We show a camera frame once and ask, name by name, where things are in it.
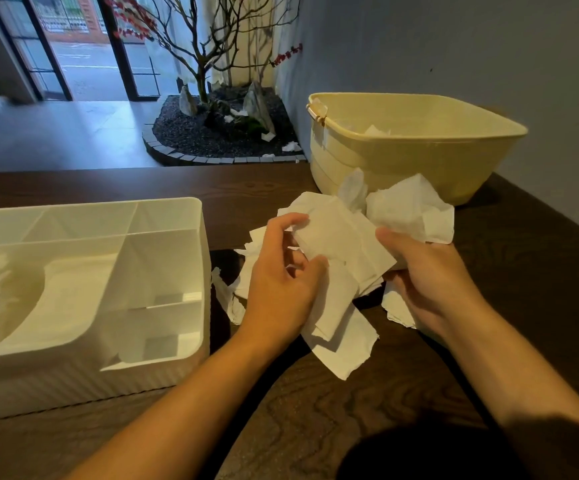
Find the left hand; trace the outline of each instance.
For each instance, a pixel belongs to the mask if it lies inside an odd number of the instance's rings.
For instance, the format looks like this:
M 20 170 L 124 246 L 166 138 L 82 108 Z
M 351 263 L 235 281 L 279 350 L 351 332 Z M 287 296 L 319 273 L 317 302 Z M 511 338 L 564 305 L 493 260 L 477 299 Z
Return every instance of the left hand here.
M 262 347 L 270 361 L 298 337 L 312 309 L 318 286 L 328 268 L 327 258 L 308 261 L 285 229 L 309 216 L 292 212 L 267 223 L 261 254 L 254 264 L 247 311 L 237 335 Z

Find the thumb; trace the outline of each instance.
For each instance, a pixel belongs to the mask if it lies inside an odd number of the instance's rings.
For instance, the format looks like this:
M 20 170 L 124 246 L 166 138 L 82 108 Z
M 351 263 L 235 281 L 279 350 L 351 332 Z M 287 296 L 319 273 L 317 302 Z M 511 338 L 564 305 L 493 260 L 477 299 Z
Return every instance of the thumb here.
M 387 227 L 376 229 L 376 238 L 392 256 L 396 258 L 403 256 L 406 261 L 409 256 L 425 247 L 424 243 L 416 241 L 407 234 L 393 232 Z
M 307 266 L 303 269 L 303 273 L 296 279 L 305 283 L 307 288 L 313 293 L 313 296 L 316 296 L 318 285 L 326 275 L 327 268 L 329 268 L 327 258 L 318 255 L 307 263 Z

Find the black gravel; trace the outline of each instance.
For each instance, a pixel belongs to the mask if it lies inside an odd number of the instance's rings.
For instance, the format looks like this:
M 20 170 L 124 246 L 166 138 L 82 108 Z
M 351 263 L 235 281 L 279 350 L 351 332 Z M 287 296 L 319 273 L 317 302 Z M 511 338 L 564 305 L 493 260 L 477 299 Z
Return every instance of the black gravel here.
M 234 109 L 242 109 L 248 86 L 221 88 L 210 94 L 210 99 L 226 101 Z M 213 128 L 205 126 L 207 112 L 185 116 L 178 109 L 178 96 L 169 96 L 154 122 L 153 132 L 158 141 L 186 155 L 202 157 L 250 157 L 265 153 L 292 155 L 302 152 L 283 152 L 290 141 L 298 141 L 283 101 L 272 88 L 263 88 L 265 103 L 270 112 L 276 137 L 269 143 L 260 136 L 252 137 L 236 131 L 233 123 L 225 123 L 222 115 L 215 118 Z

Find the hand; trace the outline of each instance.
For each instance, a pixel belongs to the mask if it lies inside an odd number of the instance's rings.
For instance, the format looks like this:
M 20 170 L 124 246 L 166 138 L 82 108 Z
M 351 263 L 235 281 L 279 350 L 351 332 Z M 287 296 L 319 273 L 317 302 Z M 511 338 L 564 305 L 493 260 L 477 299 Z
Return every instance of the hand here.
M 376 229 L 376 238 L 407 262 L 407 269 L 385 279 L 394 282 L 414 317 L 439 337 L 467 310 L 488 307 L 453 244 L 426 244 L 386 227 Z
M 296 242 L 285 229 L 308 217 L 292 212 L 270 219 L 252 271 L 247 311 L 238 334 L 252 345 L 261 346 L 269 360 L 298 337 L 327 272 L 324 256 L 308 261 L 302 252 L 287 249 Z M 289 265 L 294 268 L 288 271 Z

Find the plastic storage box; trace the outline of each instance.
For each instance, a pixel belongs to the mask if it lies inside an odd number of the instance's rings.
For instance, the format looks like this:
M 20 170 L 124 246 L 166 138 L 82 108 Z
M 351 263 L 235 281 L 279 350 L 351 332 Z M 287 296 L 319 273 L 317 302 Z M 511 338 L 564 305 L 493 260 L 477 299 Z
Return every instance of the plastic storage box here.
M 209 324 L 198 199 L 0 209 L 0 417 L 174 385 Z
M 360 168 L 369 191 L 422 173 L 440 197 L 465 203 L 527 129 L 496 113 L 445 96 L 316 93 L 307 110 L 314 120 L 312 176 L 335 194 Z

